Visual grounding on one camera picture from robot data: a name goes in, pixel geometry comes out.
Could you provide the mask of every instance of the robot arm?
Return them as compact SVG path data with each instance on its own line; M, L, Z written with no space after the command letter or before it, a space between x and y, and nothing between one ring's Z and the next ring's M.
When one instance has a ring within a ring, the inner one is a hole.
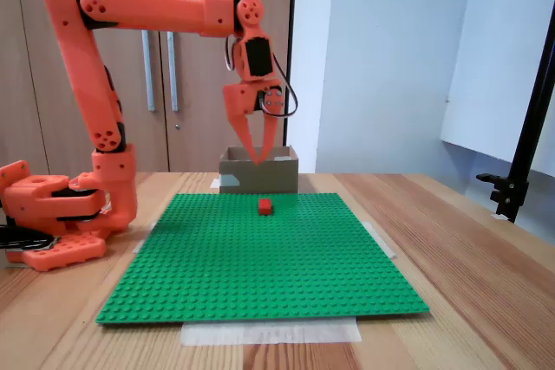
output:
M240 38L232 56L242 78L224 87L228 120L255 163L273 146L284 97L275 76L271 41L260 29L260 0L44 0L69 81L90 139L100 153L124 152L121 104L96 47L93 29L151 29ZM256 154L246 119L264 111L264 143Z

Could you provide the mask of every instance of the wooden cabinet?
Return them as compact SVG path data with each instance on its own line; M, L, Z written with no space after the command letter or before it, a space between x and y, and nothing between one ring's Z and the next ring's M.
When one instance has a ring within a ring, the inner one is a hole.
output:
M44 1L21 0L21 3L50 173L72 177L90 171L94 148L69 86ZM121 98L127 141L136 145L137 168L167 171L158 36L150 36L154 99L160 110L153 113L147 106L141 32L99 29L95 38Z
M19 0L0 0L0 166L48 173Z
M290 0L262 1L263 28L272 38L274 52L285 67ZM0 87L21 93L11 94L7 100L3 97L9 106L0 106L3 116L0 165L27 158L34 171L49 169L50 173L69 176L89 171L93 145L71 91L43 0L2 2L3 12L9 10L10 13L2 16L2 36L6 41L3 41L0 71L10 77L7 84L2 81ZM167 33L150 32L149 36L156 107L153 112L147 105L141 32L95 31L102 59L121 98L127 142L136 145L138 170L216 171L219 155L225 148L240 145L225 114L222 88L238 82L238 76L225 68L224 40L196 34L174 35L180 106L180 110L174 112L170 99ZM23 113L16 113L14 108ZM260 145L263 115L257 112L250 117L253 140ZM25 137L30 145L22 146L14 141L9 133L12 127L19 127L18 138ZM3 150L6 147L4 139L10 141L8 152ZM276 144L281 145L282 141L283 122L280 122Z

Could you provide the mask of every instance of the white panel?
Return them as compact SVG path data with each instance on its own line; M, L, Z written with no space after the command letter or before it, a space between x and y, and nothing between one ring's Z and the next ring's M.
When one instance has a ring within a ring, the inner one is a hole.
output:
M331 1L317 171L425 172L466 186L468 153L440 140L466 4Z
M287 143L298 155L300 172L314 172L316 165L330 4L331 0L295 0L291 86L299 109L288 121Z
M468 0L441 138L511 161L553 0ZM532 169L555 176L555 105Z

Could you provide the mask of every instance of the cabinet handle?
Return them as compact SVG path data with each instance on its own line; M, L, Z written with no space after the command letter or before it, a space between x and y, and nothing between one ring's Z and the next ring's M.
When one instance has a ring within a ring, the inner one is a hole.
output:
M172 94L172 110L178 112L180 103L177 98L177 78L175 75L175 47L173 45L173 32L167 33L167 54L170 63L170 88Z
M153 91L153 70L150 66L150 45L148 43L148 31L142 31L142 54L145 58L145 77L147 79L147 104L148 111L155 112L154 91Z

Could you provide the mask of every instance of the white tape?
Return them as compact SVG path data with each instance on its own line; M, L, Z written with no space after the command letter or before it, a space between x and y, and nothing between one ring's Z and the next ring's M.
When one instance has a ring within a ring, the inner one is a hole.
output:
M492 217L495 218L496 220L508 220L509 217L504 216L503 214L492 214Z
M372 238L374 238L375 242L378 243L378 246L382 248L383 252L386 255L388 255L390 259L393 259L395 256L397 256L395 252L391 250L388 244L385 243L385 241L383 241L383 239L380 237L377 231L374 230L374 227L372 227L372 224L370 224L368 221L365 221L362 223L362 225L364 226L366 231L372 236Z
M183 346L362 341L354 317L309 320L186 322L181 328L180 338Z
M136 255L137 253L140 252L140 249L142 249L142 245L146 242L146 240L140 240L139 243L135 246L135 248L133 249L133 253Z
M239 186L239 180L230 173L219 176L219 186Z

